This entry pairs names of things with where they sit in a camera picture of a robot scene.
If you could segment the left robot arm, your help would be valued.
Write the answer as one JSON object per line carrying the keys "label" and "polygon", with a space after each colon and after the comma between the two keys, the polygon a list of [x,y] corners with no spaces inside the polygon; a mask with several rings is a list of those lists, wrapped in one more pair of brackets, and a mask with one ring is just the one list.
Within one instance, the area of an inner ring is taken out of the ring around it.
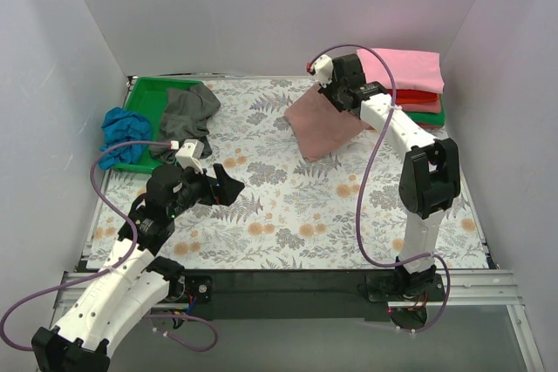
{"label": "left robot arm", "polygon": [[176,218],[197,204],[231,206],[243,188],[221,164],[214,165],[213,176],[192,166],[156,167],[145,193],[132,203],[100,277],[52,328],[33,335],[39,369],[108,370],[118,345],[154,305],[184,295],[184,267],[158,255]]}

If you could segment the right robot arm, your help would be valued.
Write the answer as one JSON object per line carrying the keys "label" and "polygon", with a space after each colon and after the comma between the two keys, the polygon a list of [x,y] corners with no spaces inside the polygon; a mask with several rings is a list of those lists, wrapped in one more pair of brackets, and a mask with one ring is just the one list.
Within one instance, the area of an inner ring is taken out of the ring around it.
{"label": "right robot arm", "polygon": [[414,300],[436,279],[435,253],[441,221],[460,194],[459,149],[419,127],[401,108],[395,87],[366,80],[358,54],[322,54],[307,66],[319,91],[340,112],[349,112],[380,131],[402,161],[398,193],[406,211],[404,245],[393,263],[378,263],[373,294]]}

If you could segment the dusty pink printed t-shirt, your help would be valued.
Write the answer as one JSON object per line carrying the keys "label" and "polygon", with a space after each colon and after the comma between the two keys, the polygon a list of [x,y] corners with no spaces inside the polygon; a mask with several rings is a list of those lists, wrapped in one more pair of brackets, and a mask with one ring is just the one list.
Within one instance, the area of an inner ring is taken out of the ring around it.
{"label": "dusty pink printed t-shirt", "polygon": [[302,156],[316,161],[335,152],[362,131],[371,129],[349,112],[339,112],[312,85],[284,113],[296,136]]}

